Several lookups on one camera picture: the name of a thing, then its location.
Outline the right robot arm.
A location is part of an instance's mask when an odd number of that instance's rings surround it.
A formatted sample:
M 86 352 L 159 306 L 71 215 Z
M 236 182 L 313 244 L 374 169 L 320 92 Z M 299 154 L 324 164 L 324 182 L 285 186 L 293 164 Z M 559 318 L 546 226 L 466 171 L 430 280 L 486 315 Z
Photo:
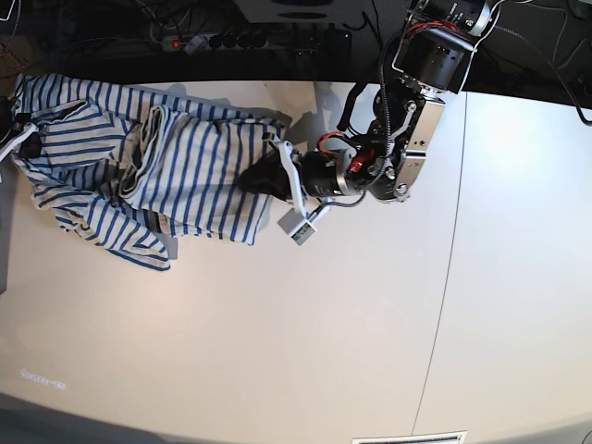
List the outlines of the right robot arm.
M 10 96 L 1 97 L 1 160 L 10 154 L 25 159 L 41 156 L 42 142 L 39 126 L 33 121 L 31 113 L 17 113 L 20 96 L 26 91 L 27 71 L 32 64 L 20 68 L 17 78 L 20 84 Z

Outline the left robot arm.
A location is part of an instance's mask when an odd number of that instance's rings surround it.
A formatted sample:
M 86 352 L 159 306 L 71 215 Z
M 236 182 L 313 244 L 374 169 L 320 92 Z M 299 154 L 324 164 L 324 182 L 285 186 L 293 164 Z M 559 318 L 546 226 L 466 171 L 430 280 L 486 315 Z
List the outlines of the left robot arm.
M 401 31 L 377 60 L 374 118 L 360 133 L 351 116 L 366 81 L 350 90 L 335 131 L 306 154 L 273 152 L 240 175 L 243 191 L 294 201 L 296 194 L 335 198 L 371 193 L 402 202 L 426 160 L 445 103 L 457 93 L 495 7 L 487 1 L 414 1 Z

